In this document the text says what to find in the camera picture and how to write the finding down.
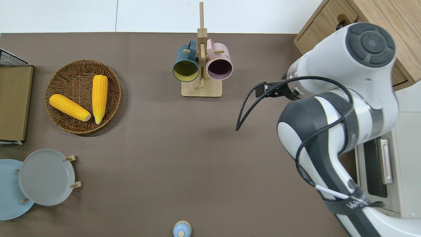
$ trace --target dark green mug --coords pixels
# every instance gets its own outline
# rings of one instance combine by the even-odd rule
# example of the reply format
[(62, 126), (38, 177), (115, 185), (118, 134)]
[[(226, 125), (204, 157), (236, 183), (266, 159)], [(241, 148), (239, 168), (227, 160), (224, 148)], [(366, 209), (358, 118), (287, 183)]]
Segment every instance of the dark green mug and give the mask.
[(177, 49), (174, 60), (173, 75), (182, 82), (189, 82), (199, 76), (199, 59), (196, 55), (197, 43), (190, 40), (188, 45), (182, 45)]

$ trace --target black wire rack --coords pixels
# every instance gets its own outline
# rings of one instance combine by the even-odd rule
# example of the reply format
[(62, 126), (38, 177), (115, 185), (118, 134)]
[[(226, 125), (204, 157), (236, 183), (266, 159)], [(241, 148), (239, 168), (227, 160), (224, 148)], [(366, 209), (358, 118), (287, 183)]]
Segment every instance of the black wire rack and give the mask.
[(15, 55), (0, 49), (0, 66), (31, 66), (24, 60), (16, 57)]

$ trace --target yellow corn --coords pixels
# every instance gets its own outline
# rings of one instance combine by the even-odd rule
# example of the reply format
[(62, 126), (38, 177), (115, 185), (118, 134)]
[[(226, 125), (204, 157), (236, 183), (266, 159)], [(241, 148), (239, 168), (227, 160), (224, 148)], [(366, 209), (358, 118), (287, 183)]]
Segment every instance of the yellow corn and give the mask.
[(108, 79), (103, 75), (93, 77), (92, 84), (92, 110), (95, 123), (100, 124), (107, 105)]
[(63, 95), (53, 94), (49, 102), (54, 108), (80, 121), (86, 122), (91, 118), (91, 113)]

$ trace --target mug handle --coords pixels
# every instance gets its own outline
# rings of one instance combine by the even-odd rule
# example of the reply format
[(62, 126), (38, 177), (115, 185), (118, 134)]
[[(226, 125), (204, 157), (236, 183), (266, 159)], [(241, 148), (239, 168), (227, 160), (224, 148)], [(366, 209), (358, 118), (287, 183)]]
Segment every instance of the mug handle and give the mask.
[(216, 58), (216, 55), (213, 52), (212, 48), (213, 48), (213, 41), (211, 39), (208, 39), (208, 42), (206, 43), (206, 52), (208, 53), (208, 56), (211, 60)]
[(189, 53), (188, 59), (191, 59), (191, 60), (195, 59), (196, 48), (197, 48), (197, 42), (194, 40), (190, 40), (190, 43), (189, 43), (190, 53)]

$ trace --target pink mug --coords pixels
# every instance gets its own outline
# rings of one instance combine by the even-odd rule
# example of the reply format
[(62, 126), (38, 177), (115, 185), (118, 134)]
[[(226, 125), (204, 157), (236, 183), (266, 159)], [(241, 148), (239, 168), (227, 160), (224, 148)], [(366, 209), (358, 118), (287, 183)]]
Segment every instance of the pink mug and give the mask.
[[(216, 50), (224, 50), (224, 53), (215, 54)], [(222, 43), (214, 43), (208, 39), (207, 49), (209, 60), (206, 62), (208, 76), (215, 80), (227, 79), (232, 74), (232, 63), (227, 47)]]

